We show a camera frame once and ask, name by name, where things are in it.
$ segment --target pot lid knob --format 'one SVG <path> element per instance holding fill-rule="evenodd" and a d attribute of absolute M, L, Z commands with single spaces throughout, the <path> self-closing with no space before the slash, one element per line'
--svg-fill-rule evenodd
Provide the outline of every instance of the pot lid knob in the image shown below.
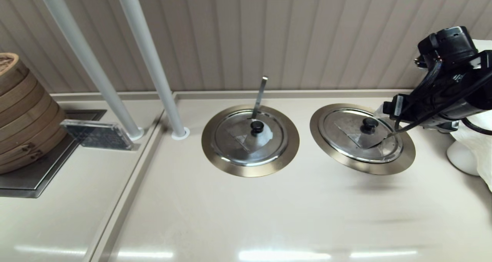
<path fill-rule="evenodd" d="M 250 127 L 251 134 L 260 134 L 261 132 L 263 132 L 263 128 L 265 127 L 265 125 L 263 124 L 263 122 L 255 120 L 251 123 Z"/>
<path fill-rule="evenodd" d="M 379 122 L 374 118 L 364 118 L 362 120 L 361 132 L 364 134 L 373 134 L 378 127 Z"/>

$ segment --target stacked bamboo steamer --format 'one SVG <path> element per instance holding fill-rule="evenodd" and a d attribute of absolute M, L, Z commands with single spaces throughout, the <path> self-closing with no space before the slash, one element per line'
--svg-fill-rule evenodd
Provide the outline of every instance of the stacked bamboo steamer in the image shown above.
<path fill-rule="evenodd" d="M 65 113 L 13 53 L 0 53 L 0 174 L 35 162 L 65 137 Z"/>

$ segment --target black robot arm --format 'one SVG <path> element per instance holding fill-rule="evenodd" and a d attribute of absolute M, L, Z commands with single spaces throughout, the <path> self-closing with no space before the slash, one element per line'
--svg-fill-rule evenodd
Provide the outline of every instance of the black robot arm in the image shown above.
<path fill-rule="evenodd" d="M 492 50 L 478 53 L 465 27 L 433 33 L 418 47 L 421 55 L 415 63 L 429 69 L 426 77 L 411 94 L 398 94 L 383 104 L 383 113 L 396 121 L 395 129 L 400 121 L 409 123 L 397 132 L 418 125 L 452 132 L 463 120 L 489 134 L 466 117 L 492 109 Z"/>

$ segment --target white countertop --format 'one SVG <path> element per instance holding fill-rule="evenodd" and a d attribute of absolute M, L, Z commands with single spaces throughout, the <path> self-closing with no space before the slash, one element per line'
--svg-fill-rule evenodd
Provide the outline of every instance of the white countertop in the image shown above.
<path fill-rule="evenodd" d="M 262 104 L 288 116 L 301 142 L 288 166 L 260 178 L 241 178 L 216 169 L 201 146 L 202 130 L 212 116 L 230 106 L 253 105 L 252 99 L 179 100 L 191 135 L 174 141 L 168 132 L 161 138 L 110 261 L 489 262 L 492 197 L 480 178 L 448 162 L 445 150 L 452 143 L 450 136 L 411 130 L 415 162 L 392 176 L 349 169 L 313 140 L 309 120 L 320 107 L 354 103 L 376 109 L 385 100 L 267 97 Z M 59 194 L 61 189 L 52 186 L 42 197 L 48 199 L 55 189 Z M 95 203 L 73 204 L 69 209 L 84 211 L 88 205 Z M 36 220 L 35 215 L 23 215 L 19 224 L 26 225 L 28 218 Z M 2 228 L 7 228 L 7 236 L 14 235 L 9 230 L 19 230 L 19 226 Z M 73 225 L 63 227 L 63 222 L 62 227 L 44 227 L 44 232 L 53 228 L 90 232 Z M 6 232 L 1 234 L 5 241 Z M 57 236 L 51 231 L 49 240 Z M 68 246 L 62 241 L 57 247 L 74 250 L 86 245 L 88 237 L 67 242 Z M 42 242 L 23 241 L 33 246 Z M 65 261 L 75 256 L 67 255 Z"/>
<path fill-rule="evenodd" d="M 59 102 L 64 109 L 107 109 L 101 121 L 118 122 L 104 101 Z M 146 129 L 136 151 L 79 146 L 38 199 L 0 197 L 0 261 L 89 260 L 104 227 L 162 114 L 158 100 L 124 101 Z"/>

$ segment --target white vertical pipe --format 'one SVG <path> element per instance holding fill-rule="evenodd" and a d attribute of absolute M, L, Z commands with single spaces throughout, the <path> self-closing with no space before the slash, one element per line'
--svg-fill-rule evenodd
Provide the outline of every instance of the white vertical pipe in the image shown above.
<path fill-rule="evenodd" d="M 111 85 L 106 73 L 80 31 L 77 22 L 75 22 L 75 19 L 70 13 L 65 0 L 44 0 L 44 3 L 95 86 L 127 130 L 130 139 L 134 141 L 141 138 L 144 134 L 143 129 L 137 127 L 123 101 L 121 101 L 116 90 Z"/>
<path fill-rule="evenodd" d="M 166 109 L 167 115 L 173 127 L 173 138 L 184 139 L 188 137 L 189 129 L 183 127 L 176 103 L 167 83 L 166 74 L 162 68 L 157 50 L 152 40 L 149 26 L 145 20 L 144 12 L 139 0 L 120 0 L 125 12 L 133 36 L 137 41 L 138 48 L 142 53 L 144 62 L 149 70 L 152 81 Z"/>

